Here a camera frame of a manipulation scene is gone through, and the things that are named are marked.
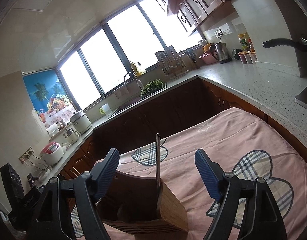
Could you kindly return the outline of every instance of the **power outlet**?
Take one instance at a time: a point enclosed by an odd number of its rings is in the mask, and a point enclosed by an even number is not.
[[[34,153],[33,149],[30,147],[28,150],[26,150],[24,152],[24,154],[22,154],[19,157],[19,160],[21,163],[24,163],[26,160],[28,160],[28,158]]]
[[[222,36],[223,36],[222,30],[221,30],[221,29],[217,30],[217,31],[215,32],[215,36],[216,36],[217,38],[222,37]]]

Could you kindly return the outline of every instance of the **knife holder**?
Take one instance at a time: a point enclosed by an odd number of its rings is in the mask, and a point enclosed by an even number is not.
[[[103,223],[132,235],[188,231],[185,208],[162,180],[157,198],[156,178],[116,171],[97,210]]]

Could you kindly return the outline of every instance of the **towel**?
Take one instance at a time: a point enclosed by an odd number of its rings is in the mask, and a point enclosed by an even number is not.
[[[127,89],[126,85],[122,85],[121,87],[118,87],[116,90],[113,91],[116,97],[119,99],[125,94],[129,94],[129,91]]]

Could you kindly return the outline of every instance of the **ceiling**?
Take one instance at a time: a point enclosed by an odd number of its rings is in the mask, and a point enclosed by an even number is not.
[[[17,0],[0,24],[0,77],[54,67],[94,26],[135,0]]]

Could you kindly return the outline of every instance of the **white rice cooker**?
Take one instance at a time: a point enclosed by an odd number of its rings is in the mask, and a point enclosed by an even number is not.
[[[63,149],[57,142],[47,144],[40,153],[40,158],[48,165],[56,164],[63,156]]]
[[[85,133],[88,129],[91,128],[91,122],[89,121],[86,114],[80,110],[76,112],[71,118],[71,123],[73,124],[74,128],[80,133]]]

